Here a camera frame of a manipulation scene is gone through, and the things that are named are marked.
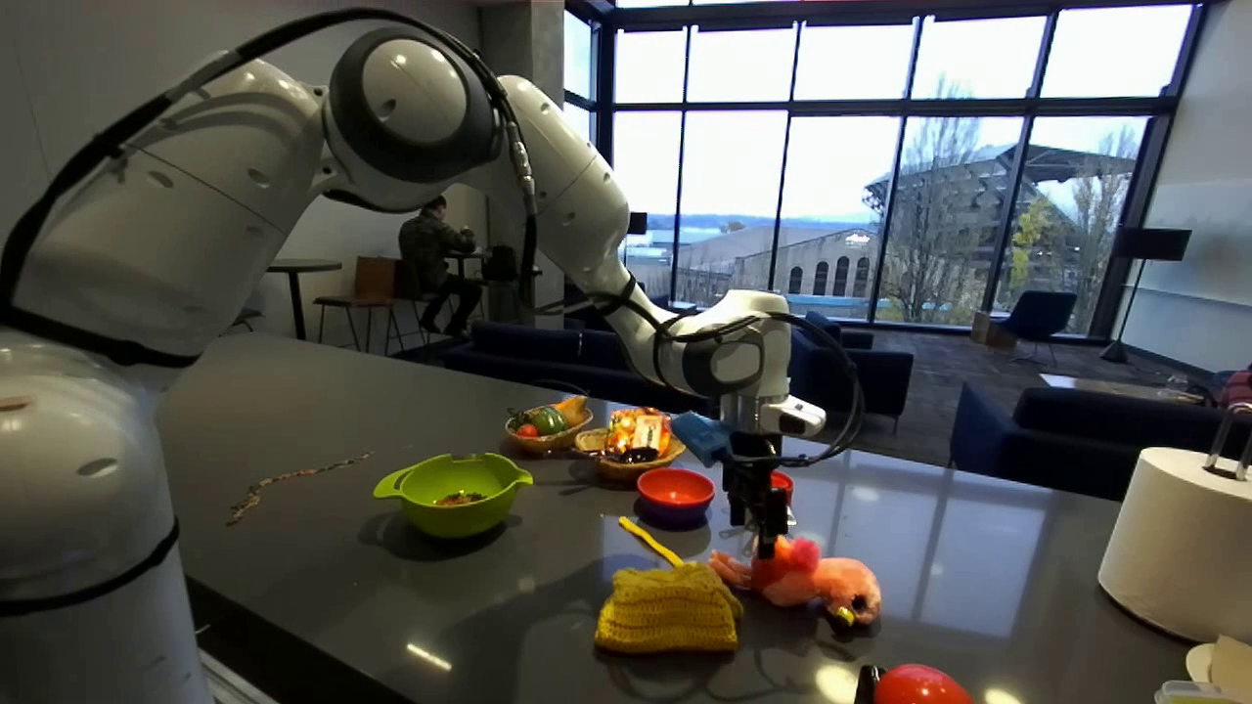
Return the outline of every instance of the wall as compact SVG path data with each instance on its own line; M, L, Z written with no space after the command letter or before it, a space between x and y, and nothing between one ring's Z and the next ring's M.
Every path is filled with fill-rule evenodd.
M354 9L350 0L0 0L0 239L42 191L50 172L102 127L170 81L183 79L206 56L235 47L286 21ZM372 9L408 13L437 32L476 47L475 3L449 0L376 0ZM317 32L279 56L281 69L325 85L335 56L369 23ZM449 195L449 221L482 228L475 191ZM350 287L355 255L397 255L397 217L372 217L339 202L315 202L286 244L286 255L346 260L339 275L307 277L307 299ZM261 330L290 334L290 299L281 277L258 282Z
M1127 346L1195 367L1252 363L1252 3L1218 3L1182 99L1149 228L1188 228L1186 262L1149 262Z

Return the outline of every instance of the chair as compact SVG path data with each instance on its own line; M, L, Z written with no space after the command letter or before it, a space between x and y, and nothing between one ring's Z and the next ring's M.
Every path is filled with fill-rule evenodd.
M325 341L325 309L350 313L354 348L372 348L376 313L384 313L389 338L397 348L403 346L397 305L415 305L415 299L398 299L403 275L398 260L355 260L354 292L346 299L315 299L317 305L317 341Z
M1019 341L1045 346L1074 316L1076 292L1057 290L1025 290L1008 316L989 316L989 330L1008 334Z

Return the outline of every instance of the person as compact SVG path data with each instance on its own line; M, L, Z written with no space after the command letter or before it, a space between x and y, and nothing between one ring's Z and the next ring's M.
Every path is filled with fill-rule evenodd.
M415 221L408 221L398 228L398 262L403 262L408 277L415 282L415 290L429 292L419 326L425 334L437 334L444 305L449 299L459 299L459 309L454 309L448 334L461 338L476 303L482 303L482 287L449 275L448 255L475 251L475 236L454 231L444 217L448 217L448 199L437 195L437 199L422 202L422 212Z

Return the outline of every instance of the black chair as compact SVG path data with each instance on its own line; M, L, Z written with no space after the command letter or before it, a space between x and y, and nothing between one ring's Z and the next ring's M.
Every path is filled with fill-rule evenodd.
M1045 346L1070 326L1076 303L1080 303L1076 292L1025 290L1019 299L1014 313L1008 316L993 316L989 326L999 334L1019 338L1019 341Z

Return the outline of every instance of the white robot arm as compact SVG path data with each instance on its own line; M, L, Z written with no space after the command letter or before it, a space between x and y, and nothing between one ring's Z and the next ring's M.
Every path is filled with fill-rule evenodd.
M258 60L346 21L397 26L360 36L325 93ZM733 521L765 553L787 531L767 474L784 429L817 429L823 412L787 393L784 299L727 292L701 316L654 305L617 260L624 187L534 81L408 15L330 13L102 131L5 244L0 704L204 702L153 386L135 372L192 363L317 195L415 212L487 163L512 170L528 236L607 309L635 367L719 399Z

